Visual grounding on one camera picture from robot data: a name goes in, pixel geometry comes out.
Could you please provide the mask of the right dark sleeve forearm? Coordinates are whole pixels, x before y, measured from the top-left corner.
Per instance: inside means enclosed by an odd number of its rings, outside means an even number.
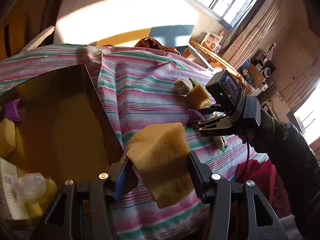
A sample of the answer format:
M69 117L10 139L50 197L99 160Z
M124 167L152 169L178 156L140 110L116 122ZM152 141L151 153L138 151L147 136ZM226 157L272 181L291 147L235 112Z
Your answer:
M267 154L287 192L291 213L304 239L319 239L319 162L292 124L276 122Z

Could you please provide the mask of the right gloved hand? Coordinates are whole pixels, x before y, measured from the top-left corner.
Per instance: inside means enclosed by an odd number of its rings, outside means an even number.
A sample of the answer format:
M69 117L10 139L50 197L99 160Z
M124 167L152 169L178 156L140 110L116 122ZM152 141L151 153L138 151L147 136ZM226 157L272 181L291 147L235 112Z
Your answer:
M257 153L270 153L282 140L285 125L261 109L261 122L242 121L236 126L235 135L248 143Z

